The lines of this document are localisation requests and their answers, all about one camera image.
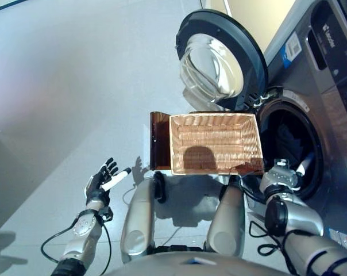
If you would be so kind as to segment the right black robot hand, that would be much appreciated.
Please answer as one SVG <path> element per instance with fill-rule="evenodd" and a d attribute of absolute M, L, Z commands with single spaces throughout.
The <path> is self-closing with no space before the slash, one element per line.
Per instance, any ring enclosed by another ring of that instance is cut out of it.
<path fill-rule="evenodd" d="M 298 168 L 296 169 L 296 173 L 305 176 L 307 169 L 309 168 L 311 162 L 314 160 L 315 154 L 313 152 L 310 152 L 303 161 L 299 164 Z"/>

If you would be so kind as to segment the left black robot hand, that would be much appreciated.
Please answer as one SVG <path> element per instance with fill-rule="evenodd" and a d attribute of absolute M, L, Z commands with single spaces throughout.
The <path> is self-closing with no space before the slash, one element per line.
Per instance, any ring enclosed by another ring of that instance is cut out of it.
<path fill-rule="evenodd" d="M 100 210 L 108 206 L 110 190 L 131 172 L 130 167 L 119 171 L 117 162 L 113 158 L 108 158 L 98 172 L 90 177 L 84 188 L 86 209 Z"/>

